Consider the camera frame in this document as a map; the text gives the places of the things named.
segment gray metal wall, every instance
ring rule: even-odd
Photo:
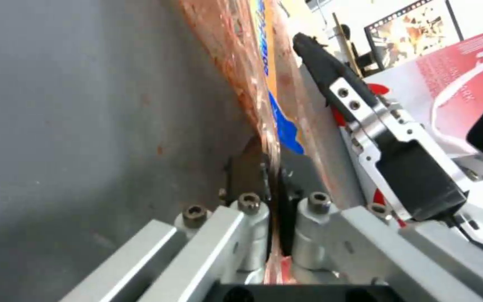
[[[0,0],[0,301],[56,301],[151,218],[216,204],[250,135],[169,1]]]

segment gray metal surface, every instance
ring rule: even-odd
[[[239,211],[239,203],[239,200],[234,201],[230,208]],[[270,208],[265,203],[260,203],[258,212],[253,215],[246,214],[246,216],[249,225],[249,252],[241,262],[239,269],[249,272],[262,269],[266,265]]]
[[[107,258],[61,302],[130,302],[163,272],[186,243],[173,226],[153,220]]]
[[[330,215],[337,211],[337,207],[331,204],[326,214],[314,213],[309,208],[308,198],[297,204],[297,219],[292,247],[292,261],[295,264],[310,270],[332,269],[330,256],[325,252],[320,235],[322,229],[329,223]]]
[[[220,206],[139,302],[202,301],[214,282],[235,280],[248,243],[245,214]]]
[[[0,0],[0,302],[56,301],[150,219],[215,208],[252,135],[164,0]]]
[[[380,279],[408,302],[483,301],[363,207],[332,214],[320,241],[354,284]]]
[[[400,234],[483,297],[483,251],[437,221],[400,230]]]

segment blue graphic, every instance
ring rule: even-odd
[[[297,128],[290,122],[280,111],[273,94],[270,94],[270,102],[272,103],[273,117],[277,122],[277,133],[280,141],[295,153],[304,154],[303,146],[296,141]]]
[[[266,77],[269,73],[268,67],[268,42],[266,37],[266,19],[264,16],[264,11],[266,10],[264,6],[264,0],[259,0],[258,7],[257,7],[257,16],[258,16],[258,31],[260,33],[260,53],[262,55],[262,62],[264,63],[264,73]],[[296,141],[297,135],[297,128],[293,122],[290,122],[280,110],[277,101],[273,97],[273,94],[268,91],[270,94],[270,103],[273,109],[273,117],[277,122],[277,133],[278,138],[280,141],[290,148],[292,151],[303,154],[303,146]]]

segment printed packaging film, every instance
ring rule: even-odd
[[[263,152],[270,157],[271,172],[278,172],[282,144],[311,157],[332,193],[337,185],[328,177],[330,156],[312,130],[317,122],[314,109],[309,106],[292,36],[287,32],[286,16],[278,2],[179,0],[179,3],[190,28],[233,87],[251,125],[260,134]],[[266,283],[283,283],[284,263],[279,246],[278,235],[274,234]]]

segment plastic bag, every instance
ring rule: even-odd
[[[276,173],[280,146],[249,2],[180,0],[180,5],[213,63],[234,88],[247,117],[260,134],[263,151],[270,157],[270,168]]]

